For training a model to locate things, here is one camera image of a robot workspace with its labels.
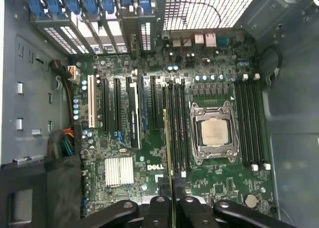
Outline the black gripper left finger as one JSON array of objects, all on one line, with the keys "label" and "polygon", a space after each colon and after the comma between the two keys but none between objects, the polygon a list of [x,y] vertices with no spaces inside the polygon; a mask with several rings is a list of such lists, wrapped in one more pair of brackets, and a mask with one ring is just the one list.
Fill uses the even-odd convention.
[{"label": "black gripper left finger", "polygon": [[159,194],[144,196],[139,205],[117,201],[83,218],[85,228],[170,228],[172,227],[172,186],[169,178],[159,179]]}]

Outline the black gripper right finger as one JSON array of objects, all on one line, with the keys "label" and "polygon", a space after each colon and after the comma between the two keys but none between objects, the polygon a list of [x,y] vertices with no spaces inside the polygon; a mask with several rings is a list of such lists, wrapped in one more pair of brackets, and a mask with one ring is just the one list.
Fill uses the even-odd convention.
[{"label": "black gripper right finger", "polygon": [[258,210],[258,197],[252,193],[243,201],[256,200],[254,207],[229,200],[227,194],[237,191],[227,182],[207,179],[189,183],[175,179],[176,225],[179,228],[293,228],[293,224],[280,221]]}]

